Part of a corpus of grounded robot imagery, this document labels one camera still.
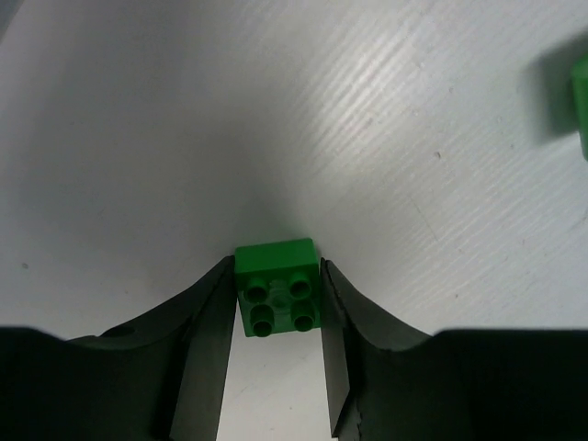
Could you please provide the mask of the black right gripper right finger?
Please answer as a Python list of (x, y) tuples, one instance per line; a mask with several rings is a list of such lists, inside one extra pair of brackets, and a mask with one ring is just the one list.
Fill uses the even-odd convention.
[(584, 330), (429, 335), (321, 263), (322, 353), (339, 440), (584, 440)]

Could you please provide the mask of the green square lego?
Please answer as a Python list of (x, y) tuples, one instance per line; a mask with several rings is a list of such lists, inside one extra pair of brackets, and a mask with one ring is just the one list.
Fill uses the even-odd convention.
[(236, 248), (234, 279), (247, 337), (321, 326), (320, 258), (312, 239)]

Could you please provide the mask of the green arch lego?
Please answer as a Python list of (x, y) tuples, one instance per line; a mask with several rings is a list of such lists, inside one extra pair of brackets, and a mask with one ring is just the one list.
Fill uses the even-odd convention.
[(582, 155), (588, 159), (588, 60), (584, 56), (577, 61), (571, 70), (571, 84), (578, 131), (582, 146)]

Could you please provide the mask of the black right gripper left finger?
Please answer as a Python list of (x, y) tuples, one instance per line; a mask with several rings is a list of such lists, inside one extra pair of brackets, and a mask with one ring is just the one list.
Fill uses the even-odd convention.
[(101, 335), (1, 330), (4, 440), (213, 440), (232, 344), (234, 260)]

